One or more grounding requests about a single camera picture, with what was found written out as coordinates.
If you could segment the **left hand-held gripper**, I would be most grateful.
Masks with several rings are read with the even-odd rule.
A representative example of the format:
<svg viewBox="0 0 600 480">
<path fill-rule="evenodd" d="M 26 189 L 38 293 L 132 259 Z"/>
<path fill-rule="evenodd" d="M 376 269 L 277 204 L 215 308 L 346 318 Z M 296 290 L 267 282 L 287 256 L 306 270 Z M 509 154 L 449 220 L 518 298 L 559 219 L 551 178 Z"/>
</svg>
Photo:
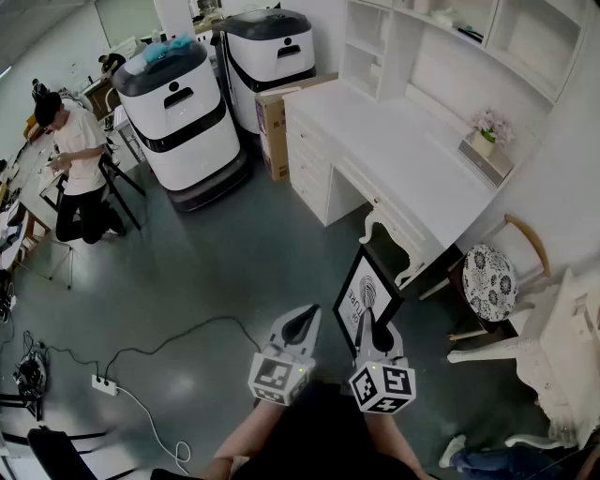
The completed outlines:
<svg viewBox="0 0 600 480">
<path fill-rule="evenodd" d="M 279 341 L 283 346 L 293 345 L 300 352 L 312 352 L 321 320 L 319 305 L 294 308 L 273 323 L 270 341 Z M 254 354 L 247 385 L 250 393 L 259 400 L 290 406 L 308 385 L 314 368 L 313 358 L 268 345 L 265 352 Z"/>
</svg>

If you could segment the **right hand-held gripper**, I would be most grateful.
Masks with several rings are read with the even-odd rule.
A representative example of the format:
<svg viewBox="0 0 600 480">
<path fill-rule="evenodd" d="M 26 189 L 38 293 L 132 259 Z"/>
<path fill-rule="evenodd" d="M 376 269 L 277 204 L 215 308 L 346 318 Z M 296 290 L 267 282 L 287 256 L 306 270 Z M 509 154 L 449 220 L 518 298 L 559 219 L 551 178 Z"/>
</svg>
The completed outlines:
<svg viewBox="0 0 600 480">
<path fill-rule="evenodd" d="M 376 322 L 373 313 L 360 317 L 355 341 L 356 371 L 349 379 L 362 413 L 397 413 L 416 399 L 415 371 L 403 357 L 403 341 L 391 323 Z M 372 344 L 380 362 L 366 361 Z"/>
</svg>

